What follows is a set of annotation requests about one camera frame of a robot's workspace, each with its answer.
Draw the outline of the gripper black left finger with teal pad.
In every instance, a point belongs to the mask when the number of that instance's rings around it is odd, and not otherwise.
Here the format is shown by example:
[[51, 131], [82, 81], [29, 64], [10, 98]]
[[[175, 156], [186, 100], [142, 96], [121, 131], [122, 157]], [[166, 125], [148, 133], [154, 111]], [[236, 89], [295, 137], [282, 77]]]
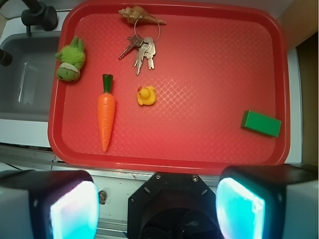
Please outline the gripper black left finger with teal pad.
[[84, 170], [0, 173], [2, 239], [92, 239], [99, 195]]

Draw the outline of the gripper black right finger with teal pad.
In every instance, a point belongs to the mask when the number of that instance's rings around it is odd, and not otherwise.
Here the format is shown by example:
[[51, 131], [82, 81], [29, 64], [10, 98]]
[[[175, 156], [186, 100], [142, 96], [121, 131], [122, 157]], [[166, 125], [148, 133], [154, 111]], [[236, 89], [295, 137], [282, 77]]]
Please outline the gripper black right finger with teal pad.
[[317, 239], [318, 167], [229, 166], [217, 186], [216, 213], [226, 239]]

